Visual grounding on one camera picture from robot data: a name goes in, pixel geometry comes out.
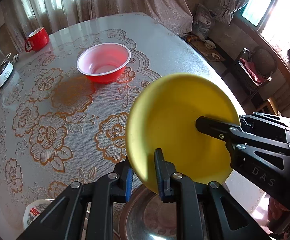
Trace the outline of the red plastic bowl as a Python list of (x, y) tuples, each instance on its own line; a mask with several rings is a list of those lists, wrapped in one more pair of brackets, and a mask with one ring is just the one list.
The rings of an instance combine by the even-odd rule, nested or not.
[(108, 84), (124, 72), (131, 51), (118, 43), (102, 43), (84, 51), (78, 58), (78, 71), (94, 83)]

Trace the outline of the small floor mat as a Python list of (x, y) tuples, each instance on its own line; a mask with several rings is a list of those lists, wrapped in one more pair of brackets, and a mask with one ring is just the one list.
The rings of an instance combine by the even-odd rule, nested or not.
[(208, 49), (201, 40), (194, 40), (189, 43), (206, 61), (221, 62), (225, 58), (220, 55), (214, 48)]

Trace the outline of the white plate red pattern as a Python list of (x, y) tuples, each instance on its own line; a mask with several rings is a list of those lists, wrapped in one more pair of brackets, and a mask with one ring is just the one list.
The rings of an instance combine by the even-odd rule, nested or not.
[(52, 203), (53, 199), (39, 199), (29, 204), (23, 215), (23, 229), (27, 227)]

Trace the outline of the lace tablecloth gold flowers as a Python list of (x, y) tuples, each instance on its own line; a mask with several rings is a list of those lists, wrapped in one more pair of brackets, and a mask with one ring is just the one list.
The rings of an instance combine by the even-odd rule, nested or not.
[[(131, 59), (115, 82), (93, 84), (76, 62), (87, 48), (107, 42), (129, 48)], [(39, 52), (22, 53), (0, 89), (0, 237), (21, 234), (28, 204), (54, 198), (74, 180), (95, 181), (124, 160), (133, 102), (150, 83), (172, 73), (211, 80), (243, 114), (212, 66), (142, 13), (72, 25), (52, 34)]]

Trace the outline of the beige window curtain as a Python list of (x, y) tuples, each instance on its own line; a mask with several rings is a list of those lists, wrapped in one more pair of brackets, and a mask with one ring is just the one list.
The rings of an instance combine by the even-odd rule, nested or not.
[(18, 52), (27, 35), (39, 27), (48, 34), (94, 18), (142, 12), (174, 34), (189, 33), (193, 16), (185, 0), (2, 0), (0, 26), (5, 25)]

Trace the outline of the stainless steel bowl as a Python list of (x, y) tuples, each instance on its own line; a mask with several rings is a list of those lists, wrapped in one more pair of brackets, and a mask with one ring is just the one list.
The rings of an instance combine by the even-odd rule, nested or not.
[(120, 239), (185, 239), (180, 232), (181, 205), (164, 203), (140, 185), (125, 204), (119, 219)]

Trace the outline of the yellow plastic bowl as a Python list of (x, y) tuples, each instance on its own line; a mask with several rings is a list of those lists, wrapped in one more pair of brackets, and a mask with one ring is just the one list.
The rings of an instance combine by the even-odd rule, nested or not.
[(193, 181), (224, 183), (232, 172), (225, 142), (200, 133), (200, 116), (238, 125), (228, 96), (211, 81), (188, 73), (164, 76), (137, 97), (128, 115), (125, 140), (129, 162), (141, 182), (158, 192), (154, 152)]

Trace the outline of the grey printed sack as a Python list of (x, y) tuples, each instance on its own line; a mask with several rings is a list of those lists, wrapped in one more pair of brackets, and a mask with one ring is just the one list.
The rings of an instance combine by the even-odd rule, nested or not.
[(204, 41), (214, 27), (216, 14), (204, 5), (198, 4), (193, 18), (192, 33)]

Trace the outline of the red seat cushion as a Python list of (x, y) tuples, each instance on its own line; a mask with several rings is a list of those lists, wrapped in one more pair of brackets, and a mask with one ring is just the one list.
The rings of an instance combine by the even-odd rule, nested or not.
[(257, 72), (257, 69), (253, 62), (248, 62), (247, 60), (240, 58), (239, 63), (244, 67), (244, 69), (251, 76), (252, 80), (255, 81), (257, 84), (265, 82), (266, 79)]

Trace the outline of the white pet bowl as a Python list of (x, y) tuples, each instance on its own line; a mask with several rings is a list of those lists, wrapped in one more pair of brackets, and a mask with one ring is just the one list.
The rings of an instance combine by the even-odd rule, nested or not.
[(216, 45), (210, 40), (205, 40), (204, 46), (209, 50), (216, 48)]

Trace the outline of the red mug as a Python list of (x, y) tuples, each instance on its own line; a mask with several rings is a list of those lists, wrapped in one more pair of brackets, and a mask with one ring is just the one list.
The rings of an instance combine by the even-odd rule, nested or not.
[(31, 51), (39, 51), (49, 43), (49, 35), (44, 27), (39, 27), (33, 31), (27, 40), (25, 41), (25, 51), (27, 53)]

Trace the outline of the light wooden chair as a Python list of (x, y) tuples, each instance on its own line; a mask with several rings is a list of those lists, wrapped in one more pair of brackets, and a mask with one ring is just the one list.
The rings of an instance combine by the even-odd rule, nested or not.
[(257, 112), (282, 115), (290, 110), (290, 85), (285, 83), (258, 108)]

